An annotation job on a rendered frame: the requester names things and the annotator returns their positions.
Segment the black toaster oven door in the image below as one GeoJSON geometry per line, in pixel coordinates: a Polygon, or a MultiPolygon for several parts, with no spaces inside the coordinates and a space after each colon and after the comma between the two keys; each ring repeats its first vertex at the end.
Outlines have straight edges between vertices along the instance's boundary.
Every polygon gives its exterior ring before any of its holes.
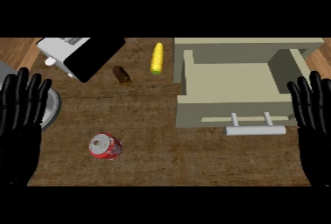
{"type": "Polygon", "coordinates": [[[123,37],[94,37],[67,56],[64,65],[68,68],[68,73],[73,74],[83,83],[91,80],[125,44],[126,40],[123,37]]]}

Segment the yellow corn cob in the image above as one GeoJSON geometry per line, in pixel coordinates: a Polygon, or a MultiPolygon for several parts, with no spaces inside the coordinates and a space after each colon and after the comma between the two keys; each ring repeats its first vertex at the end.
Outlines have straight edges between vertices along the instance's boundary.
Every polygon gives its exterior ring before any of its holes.
{"type": "Polygon", "coordinates": [[[160,74],[162,73],[162,70],[163,70],[163,53],[164,53],[163,43],[159,43],[154,47],[153,57],[151,57],[150,71],[151,71],[153,74],[160,74]]]}

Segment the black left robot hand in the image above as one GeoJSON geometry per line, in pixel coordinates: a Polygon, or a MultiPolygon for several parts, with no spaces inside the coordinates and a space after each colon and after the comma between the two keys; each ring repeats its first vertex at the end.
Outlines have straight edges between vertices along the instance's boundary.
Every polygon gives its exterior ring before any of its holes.
{"type": "Polygon", "coordinates": [[[29,68],[5,77],[0,89],[0,187],[27,186],[42,149],[42,122],[52,80],[29,68]]]}

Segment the red can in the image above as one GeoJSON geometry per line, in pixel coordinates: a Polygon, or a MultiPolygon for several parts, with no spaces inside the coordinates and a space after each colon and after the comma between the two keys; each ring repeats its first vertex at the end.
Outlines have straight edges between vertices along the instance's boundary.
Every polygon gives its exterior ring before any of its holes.
{"type": "Polygon", "coordinates": [[[95,158],[114,160],[122,154],[122,141],[110,133],[101,132],[91,140],[89,152],[95,158]]]}

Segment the pale green open drawer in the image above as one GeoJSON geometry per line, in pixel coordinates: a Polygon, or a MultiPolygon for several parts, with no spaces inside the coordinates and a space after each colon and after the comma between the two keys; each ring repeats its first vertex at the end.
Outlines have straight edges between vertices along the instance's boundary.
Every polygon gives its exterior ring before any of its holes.
{"type": "Polygon", "coordinates": [[[296,49],[280,50],[262,63],[197,64],[194,52],[184,52],[182,94],[178,96],[176,126],[222,127],[265,124],[295,126],[296,116],[287,83],[311,70],[296,49]]]}

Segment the brown sweet potato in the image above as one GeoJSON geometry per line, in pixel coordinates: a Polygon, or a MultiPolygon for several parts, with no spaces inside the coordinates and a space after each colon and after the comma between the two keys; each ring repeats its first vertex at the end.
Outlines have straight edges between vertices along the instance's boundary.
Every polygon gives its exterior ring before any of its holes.
{"type": "Polygon", "coordinates": [[[114,73],[114,75],[119,79],[120,84],[131,84],[132,83],[129,73],[126,72],[126,70],[122,66],[114,66],[113,67],[113,73],[114,73]]]}

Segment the white toaster oven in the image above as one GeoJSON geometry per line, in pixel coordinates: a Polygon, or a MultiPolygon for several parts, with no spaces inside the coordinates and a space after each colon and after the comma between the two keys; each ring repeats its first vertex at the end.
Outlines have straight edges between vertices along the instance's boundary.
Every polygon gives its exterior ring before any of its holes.
{"type": "Polygon", "coordinates": [[[76,75],[65,66],[65,59],[88,41],[89,38],[42,38],[36,44],[46,55],[46,65],[57,65],[71,78],[76,78],[76,75]]]}

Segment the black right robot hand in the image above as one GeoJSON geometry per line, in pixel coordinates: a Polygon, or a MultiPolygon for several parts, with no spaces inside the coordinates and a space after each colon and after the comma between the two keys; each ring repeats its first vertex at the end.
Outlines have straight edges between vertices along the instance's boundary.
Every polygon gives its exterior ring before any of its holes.
{"type": "Polygon", "coordinates": [[[312,71],[290,81],[300,160],[312,186],[331,186],[331,79],[312,71]]]}

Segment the pale green cabinet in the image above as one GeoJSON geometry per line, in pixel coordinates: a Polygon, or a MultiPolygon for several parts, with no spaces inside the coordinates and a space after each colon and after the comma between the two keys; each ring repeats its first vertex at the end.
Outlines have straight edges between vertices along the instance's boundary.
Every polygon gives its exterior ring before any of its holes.
{"type": "Polygon", "coordinates": [[[176,38],[173,82],[182,82],[184,51],[193,50],[198,64],[268,62],[281,49],[297,49],[306,58],[326,43],[323,38],[176,38]]]}

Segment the grey round plate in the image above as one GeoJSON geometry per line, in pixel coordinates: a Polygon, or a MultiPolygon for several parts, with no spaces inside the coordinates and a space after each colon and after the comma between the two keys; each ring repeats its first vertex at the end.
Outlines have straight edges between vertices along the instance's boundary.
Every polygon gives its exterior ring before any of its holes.
{"type": "Polygon", "coordinates": [[[51,88],[48,91],[48,101],[46,101],[46,112],[43,116],[42,122],[42,130],[46,130],[55,120],[58,119],[58,115],[63,107],[63,99],[58,91],[51,88]]]}

